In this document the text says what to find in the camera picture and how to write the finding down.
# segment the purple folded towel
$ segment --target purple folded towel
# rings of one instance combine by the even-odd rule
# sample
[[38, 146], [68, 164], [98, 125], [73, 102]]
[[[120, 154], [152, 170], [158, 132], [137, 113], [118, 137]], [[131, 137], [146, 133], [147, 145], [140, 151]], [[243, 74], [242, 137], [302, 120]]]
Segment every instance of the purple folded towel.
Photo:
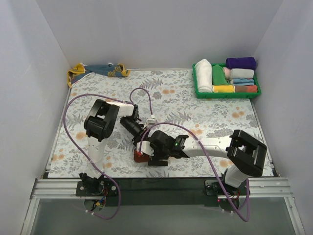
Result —
[[256, 61], [253, 57], [227, 58], [226, 67], [229, 69], [255, 70]]

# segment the glass panel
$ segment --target glass panel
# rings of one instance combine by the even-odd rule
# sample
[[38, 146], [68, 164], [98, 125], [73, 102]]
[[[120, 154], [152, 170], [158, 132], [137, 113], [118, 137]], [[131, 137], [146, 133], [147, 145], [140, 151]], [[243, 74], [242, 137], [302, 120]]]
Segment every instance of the glass panel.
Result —
[[[201, 205], [121, 206], [116, 218], [105, 221], [74, 207], [84, 208], [83, 203], [82, 199], [41, 199], [32, 234], [295, 234], [283, 198], [251, 198], [247, 223], [236, 214]], [[106, 207], [102, 214], [114, 210]]]

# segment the folded cloth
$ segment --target folded cloth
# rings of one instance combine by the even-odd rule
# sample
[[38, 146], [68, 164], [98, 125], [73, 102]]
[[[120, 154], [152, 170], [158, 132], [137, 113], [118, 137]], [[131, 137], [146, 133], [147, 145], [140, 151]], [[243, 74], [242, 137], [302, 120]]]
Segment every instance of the folded cloth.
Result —
[[253, 70], [244, 70], [244, 69], [232, 69], [230, 71], [229, 79], [235, 78], [253, 78], [254, 71]]
[[253, 86], [254, 82], [232, 83], [234, 86]]
[[196, 63], [195, 68], [197, 68], [200, 65], [202, 65], [202, 66], [205, 66], [205, 65], [210, 66], [211, 64], [210, 64], [210, 62], [208, 62], [208, 60], [203, 59], [203, 60], [200, 60], [199, 62]]
[[253, 82], [254, 83], [254, 80], [253, 78], [250, 78], [250, 79], [247, 79], [247, 78], [235, 78], [233, 80], [231, 80], [233, 82], [233, 84], [235, 83], [246, 83], [246, 82]]
[[201, 93], [213, 92], [212, 66], [207, 60], [201, 60], [195, 65], [198, 91]]
[[229, 69], [255, 70], [256, 61], [253, 57], [227, 58], [226, 67]]
[[108, 65], [91, 65], [86, 66], [82, 63], [77, 64], [74, 68], [67, 71], [67, 84], [70, 88], [79, 80], [86, 77], [89, 73], [94, 72], [108, 77], [127, 77], [130, 70], [126, 70], [123, 64]]
[[215, 65], [212, 67], [212, 82], [215, 86], [229, 85], [225, 79], [224, 70], [221, 66]]
[[234, 86], [235, 92], [240, 93], [240, 92], [247, 92], [247, 93], [256, 93], [258, 92], [258, 87], [257, 85], [253, 86]]
[[233, 93], [235, 92], [234, 86], [228, 85], [228, 86], [213, 86], [213, 92], [214, 93]]
[[231, 85], [237, 85], [237, 86], [249, 86], [249, 85], [254, 85], [254, 80], [253, 79], [239, 79], [235, 78], [233, 80], [229, 81]]
[[230, 77], [230, 69], [224, 67], [223, 70], [224, 70], [225, 77], [226, 77], [226, 78], [229, 78], [229, 77]]

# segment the green folded cloth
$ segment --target green folded cloth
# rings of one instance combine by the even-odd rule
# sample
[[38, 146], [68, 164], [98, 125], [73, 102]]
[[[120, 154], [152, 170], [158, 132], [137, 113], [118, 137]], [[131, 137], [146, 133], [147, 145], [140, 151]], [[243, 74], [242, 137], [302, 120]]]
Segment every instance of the green folded cloth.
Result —
[[219, 65], [212, 67], [212, 82], [214, 86], [229, 85], [225, 79], [224, 70]]

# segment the blue folded cloth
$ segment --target blue folded cloth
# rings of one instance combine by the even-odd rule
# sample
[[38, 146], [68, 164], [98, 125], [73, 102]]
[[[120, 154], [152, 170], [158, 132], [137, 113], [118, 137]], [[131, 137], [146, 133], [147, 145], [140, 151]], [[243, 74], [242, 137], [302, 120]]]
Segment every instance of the blue folded cloth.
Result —
[[254, 82], [234, 83], [234, 86], [252, 86]]
[[233, 83], [253, 83], [254, 84], [254, 80], [253, 79], [246, 79], [246, 78], [235, 78], [233, 79]]
[[252, 86], [254, 85], [254, 79], [240, 79], [240, 78], [235, 78], [233, 80], [230, 80], [231, 85], [236, 85], [236, 86]]

